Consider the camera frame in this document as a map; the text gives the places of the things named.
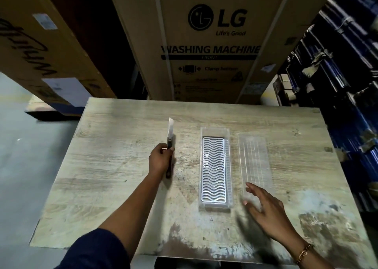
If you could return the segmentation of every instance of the worn table surface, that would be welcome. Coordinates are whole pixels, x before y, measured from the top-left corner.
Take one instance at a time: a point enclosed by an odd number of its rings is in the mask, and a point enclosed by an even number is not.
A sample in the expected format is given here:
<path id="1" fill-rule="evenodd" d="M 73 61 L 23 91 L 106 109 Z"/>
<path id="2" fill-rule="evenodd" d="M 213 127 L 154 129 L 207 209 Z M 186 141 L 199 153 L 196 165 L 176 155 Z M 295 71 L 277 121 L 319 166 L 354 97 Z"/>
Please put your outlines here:
<path id="1" fill-rule="evenodd" d="M 237 136 L 267 140 L 276 196 L 296 230 L 337 267 L 377 268 L 342 168 L 318 109 L 90 98 L 47 199 L 31 246 L 68 248 L 96 228 L 148 173 L 153 147 L 166 141 L 175 120 L 176 165 L 172 182 L 160 184 L 138 253 L 170 257 L 259 262 L 236 216 L 246 214 L 238 196 Z M 234 208 L 198 209 L 200 128 L 231 133 Z M 291 259 L 280 244 L 283 263 Z"/>

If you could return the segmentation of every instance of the stacked blue item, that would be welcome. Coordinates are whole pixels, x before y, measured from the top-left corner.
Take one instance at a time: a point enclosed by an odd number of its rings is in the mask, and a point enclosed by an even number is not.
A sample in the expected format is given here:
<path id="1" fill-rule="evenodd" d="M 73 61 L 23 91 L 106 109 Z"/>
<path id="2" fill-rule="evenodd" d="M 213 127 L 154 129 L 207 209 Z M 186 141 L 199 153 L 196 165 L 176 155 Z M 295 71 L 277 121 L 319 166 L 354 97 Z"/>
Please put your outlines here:
<path id="1" fill-rule="evenodd" d="M 320 108 L 361 211 L 378 210 L 378 0 L 328 0 L 286 68 L 300 106 Z"/>

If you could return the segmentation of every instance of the hand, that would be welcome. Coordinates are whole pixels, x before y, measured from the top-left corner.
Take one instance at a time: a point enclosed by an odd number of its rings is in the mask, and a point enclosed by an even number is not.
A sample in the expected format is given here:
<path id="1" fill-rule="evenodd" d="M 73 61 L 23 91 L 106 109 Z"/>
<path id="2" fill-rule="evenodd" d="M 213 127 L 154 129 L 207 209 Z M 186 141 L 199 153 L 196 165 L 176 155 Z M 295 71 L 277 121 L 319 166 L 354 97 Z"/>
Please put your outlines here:
<path id="1" fill-rule="evenodd" d="M 262 211 L 258 211 L 249 201 L 244 201 L 243 204 L 269 237 L 284 246 L 298 238 L 302 239 L 287 217 L 281 200 L 261 187 L 249 182 L 246 182 L 246 185 L 246 191 L 257 196 L 260 200 Z"/>
<path id="2" fill-rule="evenodd" d="M 150 167 L 149 174 L 153 176 L 158 176 L 161 180 L 163 175 L 167 172 L 169 166 L 169 158 L 173 155 L 175 148 L 170 148 L 168 150 L 163 150 L 167 148 L 166 143 L 158 144 L 151 152 L 148 158 L 148 164 Z"/>

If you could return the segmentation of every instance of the dark blue sleeve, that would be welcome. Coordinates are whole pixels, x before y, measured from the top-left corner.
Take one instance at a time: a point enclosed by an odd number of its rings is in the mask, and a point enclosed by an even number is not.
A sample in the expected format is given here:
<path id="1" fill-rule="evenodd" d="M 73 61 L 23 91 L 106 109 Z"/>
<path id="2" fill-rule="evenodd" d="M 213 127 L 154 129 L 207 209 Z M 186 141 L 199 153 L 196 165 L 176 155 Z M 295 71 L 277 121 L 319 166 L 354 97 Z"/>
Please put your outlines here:
<path id="1" fill-rule="evenodd" d="M 56 269 L 128 269 L 129 258 L 121 241 L 97 228 L 75 241 Z"/>

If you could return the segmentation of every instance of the bracelet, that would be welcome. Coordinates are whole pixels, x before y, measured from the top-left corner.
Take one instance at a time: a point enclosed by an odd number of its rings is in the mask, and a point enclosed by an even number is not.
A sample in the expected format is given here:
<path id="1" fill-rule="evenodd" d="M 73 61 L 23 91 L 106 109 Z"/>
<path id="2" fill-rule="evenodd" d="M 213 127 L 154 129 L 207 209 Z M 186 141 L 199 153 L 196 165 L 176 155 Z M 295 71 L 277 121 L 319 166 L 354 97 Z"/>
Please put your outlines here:
<path id="1" fill-rule="evenodd" d="M 302 261 L 303 257 L 305 257 L 308 253 L 309 253 L 309 249 L 310 248 L 313 248 L 314 246 L 312 244 L 309 244 L 305 247 L 305 249 L 303 249 L 303 251 L 300 253 L 299 257 L 298 257 L 298 260 L 295 262 L 297 265 L 300 264 L 300 262 Z"/>

